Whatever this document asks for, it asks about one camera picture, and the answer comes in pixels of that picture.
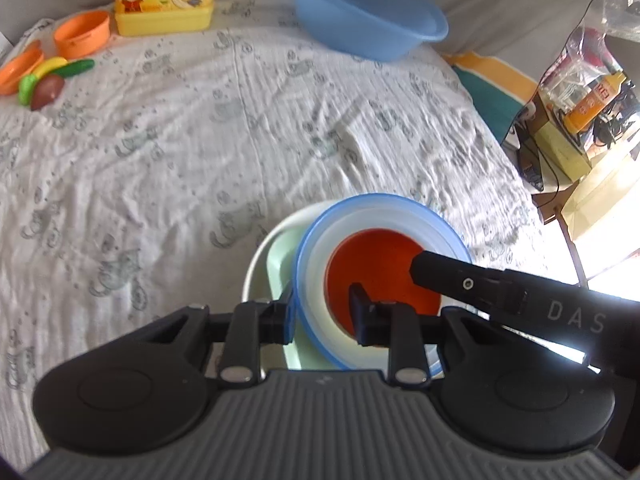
orange bowl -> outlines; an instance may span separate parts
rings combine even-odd
[[[37,48],[27,48],[0,68],[0,95],[11,95],[18,91],[20,79],[30,74],[44,60],[44,54]]]
[[[66,20],[53,34],[60,56],[77,59],[103,47],[109,41],[109,21],[106,10],[83,12]]]

cardboard box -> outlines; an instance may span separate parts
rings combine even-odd
[[[529,134],[541,152],[553,161],[572,182],[591,171],[586,153],[570,139],[552,111],[548,110],[540,94],[533,99],[535,116],[527,121]]]

ribbed gray surface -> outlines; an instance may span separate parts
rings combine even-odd
[[[283,371],[272,372],[257,388],[223,394],[201,426],[164,449],[129,458],[57,450],[26,475],[30,480],[620,478],[592,452],[534,462],[479,449],[451,431],[426,396],[386,386],[375,372]]]

blue rim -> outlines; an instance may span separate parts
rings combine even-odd
[[[442,41],[444,40],[447,35],[449,34],[449,22],[447,21],[447,17],[444,15],[444,13],[442,12],[442,10],[440,9],[440,7],[438,7],[436,4],[434,4],[431,0],[425,0],[427,1],[429,4],[431,4],[433,6],[433,19],[434,21],[437,23],[438,28],[440,30],[439,34],[420,34],[420,33],[416,33],[414,30],[411,30],[410,28],[406,28],[403,27],[402,25],[398,25],[395,22],[390,22],[389,20],[386,20],[385,18],[381,18],[380,16],[376,16],[375,14],[372,14],[371,12],[368,12],[365,9],[361,9],[360,7],[354,5],[354,4],[350,4],[349,2],[345,1],[345,0],[329,0],[332,4],[336,5],[337,7],[340,7],[343,10],[348,10],[350,12],[356,12],[357,14],[360,14],[362,16],[366,16],[369,19],[376,19],[377,21],[384,23],[387,27],[395,30],[396,32],[400,32],[402,34],[407,34],[409,36],[413,36],[414,38],[417,38],[419,40],[422,41],[428,41],[431,43],[435,43],[437,41]]]
[[[453,227],[451,227],[449,225],[449,223],[447,223],[446,220],[441,218],[437,213],[435,213],[434,211],[429,209],[424,204],[421,204],[420,202],[416,202],[415,200],[411,200],[410,198],[407,198],[405,196],[394,195],[394,194],[391,194],[391,193],[365,193],[365,194],[350,196],[348,198],[340,200],[340,202],[335,203],[330,208],[326,209],[318,218],[316,218],[316,220],[314,220],[314,222],[306,230],[305,235],[302,237],[302,240],[300,241],[300,244],[298,245],[298,249],[296,250],[296,256],[294,258],[294,266],[293,266],[293,305],[294,305],[294,307],[296,309],[297,318],[302,322],[302,325],[304,326],[306,334],[309,337],[309,339],[311,339],[311,341],[314,343],[316,348],[319,349],[320,353],[331,364],[333,364],[333,365],[337,366],[338,368],[340,368],[340,370],[351,370],[352,368],[350,366],[348,366],[347,364],[345,364],[338,356],[333,354],[318,339],[318,336],[316,336],[314,331],[311,329],[311,325],[309,324],[308,319],[305,316],[305,311],[302,308],[302,302],[300,301],[300,293],[298,291],[298,275],[300,273],[298,267],[300,265],[300,255],[302,254],[302,251],[305,249],[305,246],[306,246],[306,243],[308,241],[308,238],[311,236],[312,232],[318,227],[318,224],[320,222],[322,222],[324,220],[324,218],[327,215],[329,215],[331,212],[333,212],[336,208],[341,208],[345,204],[347,204],[349,202],[352,202],[354,200],[361,200],[362,197],[370,198],[370,197],[376,197],[376,196],[384,197],[384,198],[391,198],[393,200],[399,200],[401,202],[407,202],[407,203],[409,203],[411,205],[420,206],[420,208],[424,209],[425,212],[427,212],[430,216],[433,217],[433,219],[436,221],[437,224],[442,225],[443,227],[445,227],[447,230],[449,230],[454,235],[455,239],[460,242],[460,246],[465,251],[466,260],[468,261],[468,263],[471,263],[471,254],[469,253],[468,249],[466,248],[466,245],[460,239],[460,236],[458,236],[458,233],[454,231]],[[431,374],[432,375],[436,375],[436,374],[439,374],[441,371],[442,371],[442,364],[440,363],[440,354],[438,354],[438,365],[437,365],[436,368],[431,370]]]

silver bolt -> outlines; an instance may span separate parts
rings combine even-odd
[[[227,383],[248,383],[253,376],[246,366],[228,366],[220,372],[220,378]]]
[[[420,368],[402,368],[396,372],[396,381],[402,384],[422,384],[427,380],[427,374]]]

